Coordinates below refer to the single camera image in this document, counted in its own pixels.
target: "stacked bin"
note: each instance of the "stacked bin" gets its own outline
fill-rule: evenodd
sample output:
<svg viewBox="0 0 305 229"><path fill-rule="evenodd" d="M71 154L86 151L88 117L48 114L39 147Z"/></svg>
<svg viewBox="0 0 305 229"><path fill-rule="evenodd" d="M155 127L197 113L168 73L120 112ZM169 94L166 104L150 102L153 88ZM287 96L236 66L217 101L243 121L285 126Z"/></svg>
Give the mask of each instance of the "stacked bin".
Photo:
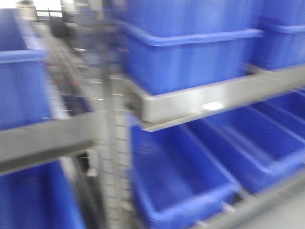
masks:
<svg viewBox="0 0 305 229"><path fill-rule="evenodd" d="M245 73L261 1L128 0L127 70L152 95Z"/></svg>
<svg viewBox="0 0 305 229"><path fill-rule="evenodd" d="M132 127L131 178L150 228L186 229L231 204L240 187L183 125L154 133Z"/></svg>
<svg viewBox="0 0 305 229"><path fill-rule="evenodd" d="M305 0L266 0L260 22L264 36L252 63L275 70L305 63Z"/></svg>
<svg viewBox="0 0 305 229"><path fill-rule="evenodd" d="M16 10L0 10L0 129L51 117L43 60L45 52Z"/></svg>
<svg viewBox="0 0 305 229"><path fill-rule="evenodd" d="M0 10L0 131L51 118L38 36L16 10ZM0 176L0 228L84 229L59 162Z"/></svg>

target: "shelving unit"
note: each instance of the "shelving unit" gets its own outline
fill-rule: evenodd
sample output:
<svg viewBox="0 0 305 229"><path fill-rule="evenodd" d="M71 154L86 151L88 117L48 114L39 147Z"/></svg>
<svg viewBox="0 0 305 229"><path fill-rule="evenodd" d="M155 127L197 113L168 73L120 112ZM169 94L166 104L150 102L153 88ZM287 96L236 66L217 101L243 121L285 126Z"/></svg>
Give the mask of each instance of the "shelving unit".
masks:
<svg viewBox="0 0 305 229"><path fill-rule="evenodd" d="M109 229L143 229L141 220L133 207L129 180L126 175L126 170L130 166L130 136L126 119L130 113L138 118L143 129L156 131L275 97L305 85L304 65L274 72L252 68L251 74L245 77L152 96L126 75L117 74L117 71L112 72L111 67L107 71L104 67L100 68L99 75L84 79L80 76L79 68L84 67L84 63L77 66L73 63L73 58L65 44L51 38L50 33L40 25L36 28L40 30L40 34L43 34L56 65L66 69L65 73L79 82L81 89L74 93L90 94L94 98L92 107L95 113L52 121L49 125L54 131L60 131L62 136L67 136L66 133L70 130L84 130L81 136L73 139L74 142L81 143L89 140L92 143L90 147L96 146L87 151L91 163L89 173L85 174L80 170L72 173L82 173L83 180L87 179L89 174L95 180L95 191L100 194L100 201L106 209L104 212L99 212L100 215L97 213L97 217L105 219L103 226ZM91 136L86 134L86 131L90 130L95 134L90 133ZM53 147L57 145L53 141L49 142ZM70 154L76 150L70 152L66 148L63 150L60 144L68 143L58 143L58 154L59 152ZM88 147L78 148L77 151L80 152ZM223 213L206 221L197 222L192 229L234 228L259 212L283 201L289 201L293 195L298 194L299 190L304 189L305 172L301 171L288 182L282 181L263 194L254 196L244 191L235 204L224 205ZM87 189L87 191L85 195L93 195L92 190Z"/></svg>

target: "metal rack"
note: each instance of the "metal rack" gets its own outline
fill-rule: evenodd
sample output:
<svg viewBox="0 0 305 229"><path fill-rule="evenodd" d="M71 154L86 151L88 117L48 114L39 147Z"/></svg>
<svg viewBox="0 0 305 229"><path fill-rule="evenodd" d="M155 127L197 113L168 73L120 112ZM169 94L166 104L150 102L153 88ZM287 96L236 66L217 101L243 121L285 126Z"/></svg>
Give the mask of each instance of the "metal rack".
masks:
<svg viewBox="0 0 305 229"><path fill-rule="evenodd" d="M305 84L304 66L297 66L278 72L267 72L257 69L255 71L258 71L259 73L227 82L215 83L213 85L156 96L148 95L134 82L122 74L114 74L110 78L113 81L112 84L115 85L116 89L121 90L122 97L124 97L123 103L122 101L120 102L126 104L130 109L129 112L132 112L136 117L138 117L137 121L142 125L143 129L147 131L156 131L243 106L245 104L254 103L268 97L277 96L280 93L284 93L297 87L302 87ZM213 89L217 89L218 92L223 90L223 93L218 93L217 96L211 92ZM203 96L201 96L198 99L198 91L200 90L205 94L212 93L214 97L208 96L206 100L204 100ZM196 105L195 107L197 107L197 112L191 115L184 115L185 113L183 113L183 111L187 112L190 109L189 101L191 101L191 105ZM118 100L114 100L114 103L116 103L117 106L122 106ZM202 109L202 106L208 103L222 103L224 107L213 111ZM181 107L181 104L186 105L188 109ZM158 113L163 114L163 116L166 117L165 122L162 122L162 116L159 116ZM140 117L144 117L145 115L152 119L159 118L159 122L149 123L140 119ZM176 117L177 115L181 115L182 117L169 119L169 117ZM300 189L305 189L305 171L301 171L290 180L282 180L282 182L280 182L276 187L262 194L251 195L246 191L243 191L239 199L233 205L223 205L223 213L220 213L208 220L197 222L196 226L192 229L234 228L240 223L254 217L259 212L276 206L283 201L289 200L289 198L297 194ZM145 228L141 223L141 220L134 221L134 219L138 218L138 214L133 210L132 199L129 201L128 208L130 209L130 222L128 225L130 228Z"/></svg>
<svg viewBox="0 0 305 229"><path fill-rule="evenodd" d="M72 72L67 65L63 69ZM89 98L84 97L88 106ZM88 111L61 120L46 120L0 131L0 173L81 153L100 145L102 122L98 113Z"/></svg>
<svg viewBox="0 0 305 229"><path fill-rule="evenodd" d="M64 49L64 44L57 45ZM73 67L75 75L79 74L78 71ZM130 112L138 117L144 129L155 131L305 85L305 67L297 66L276 72L255 69L252 71L254 74L238 79L151 96L126 76L116 72L113 73L110 66L107 71L103 67L99 75L81 81L85 85L84 90L93 95L93 106L99 112L99 119L106 121L100 126L105 130L100 133L102 145L88 151L91 168L85 177L89 175L97 181L96 189L106 209L101 215L105 215L105 227L109 229L143 228L133 207L126 175L126 169L130 166L126 119ZM224 204L223 213L197 222L193 229L233 228L258 212L289 199L299 189L305 189L304 171L263 194L253 196L243 192L235 204Z"/></svg>

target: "metal shelf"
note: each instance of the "metal shelf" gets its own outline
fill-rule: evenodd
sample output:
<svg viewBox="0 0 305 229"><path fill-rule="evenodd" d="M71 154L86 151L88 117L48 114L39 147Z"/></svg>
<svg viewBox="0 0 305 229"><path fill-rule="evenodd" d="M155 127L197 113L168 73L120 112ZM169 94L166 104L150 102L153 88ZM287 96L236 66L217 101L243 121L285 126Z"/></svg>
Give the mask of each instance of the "metal shelf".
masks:
<svg viewBox="0 0 305 229"><path fill-rule="evenodd" d="M100 144L96 113L0 131L0 173L29 167Z"/></svg>
<svg viewBox="0 0 305 229"><path fill-rule="evenodd" d="M176 92L150 95L123 77L127 107L148 131L186 123L305 85L305 65L257 73Z"/></svg>

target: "metal frame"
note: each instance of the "metal frame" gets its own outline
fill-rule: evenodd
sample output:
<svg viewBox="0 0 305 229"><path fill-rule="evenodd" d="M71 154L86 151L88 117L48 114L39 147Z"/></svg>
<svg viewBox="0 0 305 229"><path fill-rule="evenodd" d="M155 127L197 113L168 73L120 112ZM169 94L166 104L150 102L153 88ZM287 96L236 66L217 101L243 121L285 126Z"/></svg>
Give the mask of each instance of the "metal frame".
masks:
<svg viewBox="0 0 305 229"><path fill-rule="evenodd" d="M143 129L155 131L277 96L305 85L305 65L239 77L176 92L149 95L122 76L128 108Z"/></svg>
<svg viewBox="0 0 305 229"><path fill-rule="evenodd" d="M66 120L0 132L0 173L76 154L100 144L100 118L87 113Z"/></svg>
<svg viewBox="0 0 305 229"><path fill-rule="evenodd" d="M107 135L105 140L107 146L93 148L89 153L95 169L93 175L100 181L98 189L107 208L106 226L110 229L136 228L131 197L123 193L129 192L128 184L123 185L123 180L127 180L123 172L130 165L130 161L122 160L122 156L130 157L128 126L126 123L119 123L116 118L117 115L126 116L123 107L124 97L127 97L128 107L140 118L144 128L154 131L253 103L302 86L305 84L304 70L304 66L299 66L278 72L262 72L158 96L147 94L132 81L123 79L124 76L121 75L111 75L109 80L106 75L110 72L104 72L104 69L102 76L88 79L89 88L94 94L95 107L101 110L101 119L108 121L107 124L103 123L103 128L107 129L104 133ZM204 105L210 103L220 103L221 108L214 111L203 109L206 107ZM122 129L126 134L120 135ZM298 188L305 188L304 171L291 181L282 183L263 194L252 196L243 193L238 203L232 206L224 205L224 213L204 222L198 222L193 229L232 228L293 195Z"/></svg>

